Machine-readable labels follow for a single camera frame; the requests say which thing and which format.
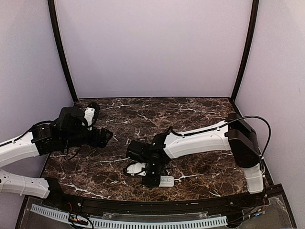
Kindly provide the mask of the white remote control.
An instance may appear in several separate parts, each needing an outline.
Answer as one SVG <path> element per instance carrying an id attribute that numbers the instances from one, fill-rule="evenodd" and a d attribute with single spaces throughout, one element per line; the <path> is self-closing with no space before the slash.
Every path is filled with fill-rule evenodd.
<path id="1" fill-rule="evenodd" d="M 173 187 L 174 177 L 172 176 L 161 176 L 159 187 Z"/>

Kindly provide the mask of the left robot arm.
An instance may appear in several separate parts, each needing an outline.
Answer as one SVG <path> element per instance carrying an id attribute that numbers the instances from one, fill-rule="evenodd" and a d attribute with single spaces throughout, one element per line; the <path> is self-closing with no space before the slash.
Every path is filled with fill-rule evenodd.
<path id="1" fill-rule="evenodd" d="M 98 107 L 81 110 L 77 107 L 64 107 L 55 120 L 34 124 L 24 134 L 3 142 L 0 145 L 0 166 L 14 162 L 64 152 L 72 147 L 88 145 L 104 148 L 113 136 L 107 129 L 94 127 L 99 116 Z M 67 197 L 55 178 L 33 178 L 0 171 L 0 191 L 39 198 L 48 198 L 57 208 L 67 204 Z"/>

